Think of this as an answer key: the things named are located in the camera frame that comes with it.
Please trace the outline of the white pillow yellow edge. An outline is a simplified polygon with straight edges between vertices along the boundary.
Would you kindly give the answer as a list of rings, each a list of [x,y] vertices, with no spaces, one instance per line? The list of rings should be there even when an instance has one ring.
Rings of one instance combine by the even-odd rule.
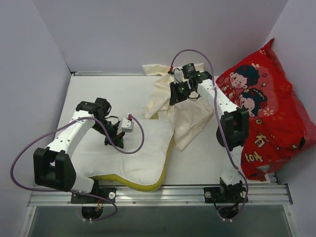
[[[89,130],[72,155],[76,173],[153,192],[163,183],[173,145],[174,125],[167,120],[141,120],[124,136],[124,153],[104,145],[104,136]]]

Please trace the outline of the cream pillowcase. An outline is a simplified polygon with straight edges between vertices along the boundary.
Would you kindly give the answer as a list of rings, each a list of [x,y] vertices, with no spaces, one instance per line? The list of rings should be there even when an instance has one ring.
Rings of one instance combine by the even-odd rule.
[[[145,75],[158,77],[143,108],[143,117],[171,121],[175,130],[175,148],[183,151],[212,118],[213,108],[203,98],[196,101],[188,99],[171,106],[169,84],[174,82],[174,79],[180,81],[183,78],[182,74],[177,71],[176,77],[173,77],[168,74],[169,67],[161,64],[143,65],[142,69]]]

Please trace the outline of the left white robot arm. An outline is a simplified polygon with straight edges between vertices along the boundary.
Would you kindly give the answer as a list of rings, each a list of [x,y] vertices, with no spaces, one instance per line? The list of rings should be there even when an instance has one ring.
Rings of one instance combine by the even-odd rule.
[[[95,102],[80,102],[72,116],[72,125],[65,128],[46,148],[37,148],[33,154],[34,178],[39,186],[63,192],[81,192],[89,203],[96,202],[100,191],[95,181],[82,177],[75,171],[71,157],[89,129],[105,136],[105,144],[110,141],[123,148],[123,133],[118,133],[119,122],[113,124],[106,120],[111,111],[110,103],[104,98]]]

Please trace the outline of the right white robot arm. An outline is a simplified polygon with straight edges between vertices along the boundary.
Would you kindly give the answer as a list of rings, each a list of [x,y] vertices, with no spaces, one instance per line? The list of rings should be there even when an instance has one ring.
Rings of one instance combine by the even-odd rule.
[[[229,100],[209,72],[188,73],[184,80],[174,79],[169,86],[171,106],[189,99],[192,92],[199,94],[212,106],[218,123],[217,141],[228,156],[220,177],[220,199],[225,202],[234,198],[246,199],[248,183],[236,159],[241,159],[242,147],[249,136],[248,110]]]

